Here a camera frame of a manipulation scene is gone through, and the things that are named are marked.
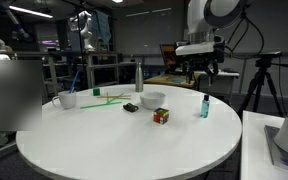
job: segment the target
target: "gray floor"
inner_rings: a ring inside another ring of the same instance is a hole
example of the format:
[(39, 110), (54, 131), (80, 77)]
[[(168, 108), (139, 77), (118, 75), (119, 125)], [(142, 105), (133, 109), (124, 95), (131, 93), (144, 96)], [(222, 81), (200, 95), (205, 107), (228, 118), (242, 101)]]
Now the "gray floor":
[[(232, 107), (238, 110), (242, 104), (244, 96), (236, 95), (232, 100)], [(253, 100), (250, 102), (247, 110), (251, 111)], [(288, 99), (285, 99), (285, 107), (288, 108)], [(271, 97), (262, 97), (258, 112), (277, 116), (275, 103)], [(225, 162), (213, 169), (209, 173), (191, 178), (191, 180), (236, 180), (239, 173), (239, 148)], [(31, 169), (19, 156), (18, 152), (13, 151), (0, 156), (0, 176), (3, 180), (48, 180), (49, 178), (37, 173)]]

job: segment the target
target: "black stand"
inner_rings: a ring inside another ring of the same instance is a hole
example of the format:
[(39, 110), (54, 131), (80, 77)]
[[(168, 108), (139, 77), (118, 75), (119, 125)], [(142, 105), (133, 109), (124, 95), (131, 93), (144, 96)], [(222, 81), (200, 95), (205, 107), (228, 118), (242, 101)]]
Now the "black stand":
[(252, 97), (255, 89), (256, 89), (256, 96), (255, 96), (255, 102), (254, 102), (254, 106), (253, 106), (253, 112), (257, 111), (258, 103), (259, 103), (259, 100), (261, 97), (261, 90), (262, 90), (262, 86), (264, 85), (265, 77), (267, 78), (267, 83), (270, 87), (270, 91), (271, 91), (271, 94), (274, 98), (278, 113), (281, 117), (283, 117), (283, 113), (282, 113), (280, 104), (279, 104), (277, 97), (276, 97), (276, 89), (275, 89), (273, 80), (271, 78), (271, 74), (267, 72), (267, 68), (271, 67), (271, 65), (272, 65), (272, 59), (273, 59), (273, 57), (264, 56), (260, 60), (256, 61), (256, 67), (259, 67), (259, 70), (255, 74), (255, 77), (251, 80), (249, 88), (248, 88), (247, 96), (244, 99), (244, 101), (243, 101), (243, 103), (242, 103), (242, 105), (238, 111), (238, 115), (240, 117), (242, 117), (243, 111), (247, 108), (248, 103), (250, 102), (251, 97)]

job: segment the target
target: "metal water bottle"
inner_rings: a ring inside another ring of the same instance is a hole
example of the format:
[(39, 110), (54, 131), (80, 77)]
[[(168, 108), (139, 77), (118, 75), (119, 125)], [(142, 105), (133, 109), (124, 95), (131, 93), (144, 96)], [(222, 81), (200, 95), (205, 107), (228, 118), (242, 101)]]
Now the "metal water bottle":
[(142, 71), (141, 63), (136, 64), (135, 90), (136, 92), (143, 91), (143, 71)]

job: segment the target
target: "ceiling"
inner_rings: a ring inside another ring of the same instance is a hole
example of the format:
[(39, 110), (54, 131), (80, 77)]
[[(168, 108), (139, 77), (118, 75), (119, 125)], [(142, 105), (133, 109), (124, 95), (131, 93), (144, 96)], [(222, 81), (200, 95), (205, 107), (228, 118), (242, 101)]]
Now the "ceiling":
[[(80, 4), (80, 0), (66, 0), (66, 1), (69, 1), (76, 5)], [(97, 7), (102, 10), (129, 7), (144, 3), (144, 0), (123, 0), (122, 3), (115, 3), (112, 0), (85, 0), (85, 1), (86, 4), (84, 7), (86, 8)], [(11, 5), (50, 14), (54, 17), (53, 19), (48, 19), (26, 13), (18, 13), (18, 15), (20, 15), (20, 17), (25, 22), (38, 22), (38, 21), (52, 22), (54, 20), (66, 19), (74, 15), (74, 6), (69, 3), (65, 3), (63, 0), (16, 0)]]

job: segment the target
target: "ceiling light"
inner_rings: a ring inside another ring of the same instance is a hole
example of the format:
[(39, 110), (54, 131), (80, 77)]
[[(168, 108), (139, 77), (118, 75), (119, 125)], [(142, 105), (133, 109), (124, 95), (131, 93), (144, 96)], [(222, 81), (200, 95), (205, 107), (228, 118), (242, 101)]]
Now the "ceiling light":
[(123, 0), (112, 0), (112, 1), (114, 1), (114, 2), (116, 2), (116, 3), (121, 3), (121, 2), (123, 2)]
[(166, 8), (166, 9), (158, 9), (158, 10), (154, 10), (152, 12), (161, 12), (161, 11), (169, 11), (171, 10), (172, 8)]
[(150, 12), (141, 12), (141, 13), (129, 14), (129, 15), (126, 15), (126, 17), (138, 16), (138, 15), (148, 14), (148, 13), (150, 13)]
[(33, 14), (33, 15), (36, 15), (36, 16), (42, 16), (42, 17), (46, 17), (46, 18), (53, 18), (53, 16), (50, 16), (50, 15), (48, 15), (48, 14), (43, 14), (43, 13), (39, 13), (39, 12), (27, 10), (27, 9), (15, 7), (15, 6), (10, 6), (10, 9), (13, 9), (13, 10), (15, 10), (15, 11), (20, 11), (20, 12), (28, 13), (28, 14)]

